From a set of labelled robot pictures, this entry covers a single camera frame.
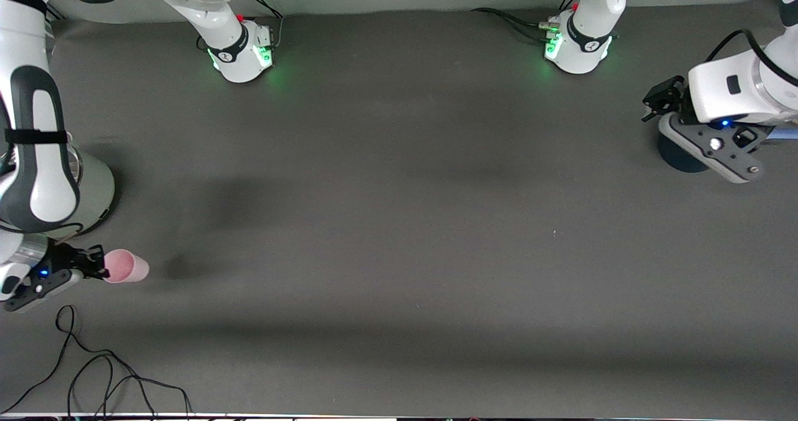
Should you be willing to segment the grey-green pot with glass lid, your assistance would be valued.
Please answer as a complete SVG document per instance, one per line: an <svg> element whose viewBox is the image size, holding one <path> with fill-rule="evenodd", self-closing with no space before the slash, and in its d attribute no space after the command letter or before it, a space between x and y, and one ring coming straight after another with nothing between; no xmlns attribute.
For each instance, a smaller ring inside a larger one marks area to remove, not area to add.
<svg viewBox="0 0 798 421"><path fill-rule="evenodd" d="M94 230L110 213L116 193L116 180L111 168L72 145L67 146L69 167L80 193L77 209L58 230L54 238L80 236Z"/></svg>

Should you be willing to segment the dark grey table cover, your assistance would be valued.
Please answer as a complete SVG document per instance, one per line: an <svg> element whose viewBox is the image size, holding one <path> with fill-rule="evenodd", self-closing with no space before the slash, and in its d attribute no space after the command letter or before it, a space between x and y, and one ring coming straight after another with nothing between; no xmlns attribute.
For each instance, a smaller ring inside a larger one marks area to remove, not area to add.
<svg viewBox="0 0 798 421"><path fill-rule="evenodd" d="M740 28L776 5L633 7L570 76L488 14L289 17L233 85L186 23L54 25L66 125L120 185L75 244L151 271L0 311L0 410L73 304L164 412L798 419L798 142L733 185L640 120Z"/></svg>

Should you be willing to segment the dark blue pan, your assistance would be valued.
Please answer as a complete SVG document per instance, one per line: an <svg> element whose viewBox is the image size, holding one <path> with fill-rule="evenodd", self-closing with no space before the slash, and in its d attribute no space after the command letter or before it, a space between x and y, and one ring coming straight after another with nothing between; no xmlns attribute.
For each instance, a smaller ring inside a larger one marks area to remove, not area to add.
<svg viewBox="0 0 798 421"><path fill-rule="evenodd" d="M761 146L776 145L780 142L798 142L798 125L785 125L773 129ZM656 137L656 149L667 165L683 173L703 173L709 170L707 165L687 154L680 146L661 133Z"/></svg>

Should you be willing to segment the pink plastic cup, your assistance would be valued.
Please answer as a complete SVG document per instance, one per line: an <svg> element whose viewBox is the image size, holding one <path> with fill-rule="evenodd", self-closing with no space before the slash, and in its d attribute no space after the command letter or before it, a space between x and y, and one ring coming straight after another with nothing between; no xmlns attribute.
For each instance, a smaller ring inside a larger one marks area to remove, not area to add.
<svg viewBox="0 0 798 421"><path fill-rule="evenodd" d="M150 271L148 262L125 249L109 251L103 257L108 276L103 281L110 284L137 283L143 281Z"/></svg>

